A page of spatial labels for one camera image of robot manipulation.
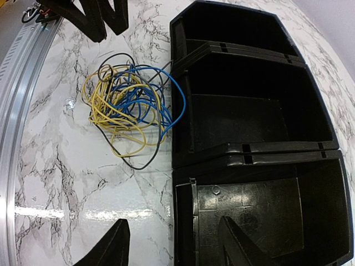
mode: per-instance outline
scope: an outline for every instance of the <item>bin bottom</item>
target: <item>bin bottom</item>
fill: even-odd
[[[278,100],[194,94],[192,105],[195,151],[235,140],[290,140]]]
[[[195,243],[200,265],[219,264],[217,233],[222,216],[231,217],[270,258],[303,249],[297,178],[196,188]]]

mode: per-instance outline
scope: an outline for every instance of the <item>black plastic bin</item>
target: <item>black plastic bin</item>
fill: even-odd
[[[241,228],[241,246],[251,240],[253,254],[268,258],[265,265],[335,266],[353,257],[340,151],[224,156],[174,170],[173,188],[175,265],[220,265],[224,216]],[[262,265],[251,261],[237,265]]]
[[[303,61],[276,15],[233,4],[195,1],[171,21],[170,33],[175,65],[205,41],[267,49]]]
[[[339,148],[304,64],[207,49],[186,57],[173,77],[187,98],[186,113],[173,127],[173,168],[233,153]],[[172,90],[175,118],[182,109],[177,91]]]

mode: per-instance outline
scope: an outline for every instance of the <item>white marble surface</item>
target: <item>white marble surface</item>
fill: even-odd
[[[118,218],[129,220],[130,265],[173,265],[170,142],[162,146],[149,168],[132,171],[90,125],[89,109],[79,95],[84,78],[114,52],[130,53],[138,62],[156,66],[170,59],[169,22],[191,1],[128,2],[130,27],[122,35],[117,37],[108,29],[107,40],[95,44],[64,21],[46,58],[18,161],[18,265],[72,265]],[[353,195],[355,84],[338,56],[291,1],[223,2],[266,10],[281,18],[311,67],[329,109]],[[74,109],[65,105],[69,98],[76,103]],[[120,143],[120,149],[129,149],[129,145]],[[132,161],[144,163],[150,152]]]

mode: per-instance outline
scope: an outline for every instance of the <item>silver metal edge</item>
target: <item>silver metal edge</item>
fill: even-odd
[[[13,94],[10,94],[12,97],[7,100],[9,108],[6,110],[6,116],[3,116],[4,129],[0,145],[0,181],[6,181],[3,184],[5,186],[0,186],[1,201],[4,201],[3,195],[6,199],[5,209],[0,208],[0,246],[3,247],[0,262],[4,266],[17,265],[14,224],[15,184],[24,124],[40,70],[61,22],[62,19],[49,22],[38,29],[32,49],[22,60],[24,63],[22,71],[13,73],[17,77],[13,79]]]

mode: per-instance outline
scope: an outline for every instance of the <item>metal frame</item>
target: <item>metal frame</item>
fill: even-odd
[[[15,183],[24,124],[33,90],[63,19],[25,24],[0,65],[0,263],[17,265]]]

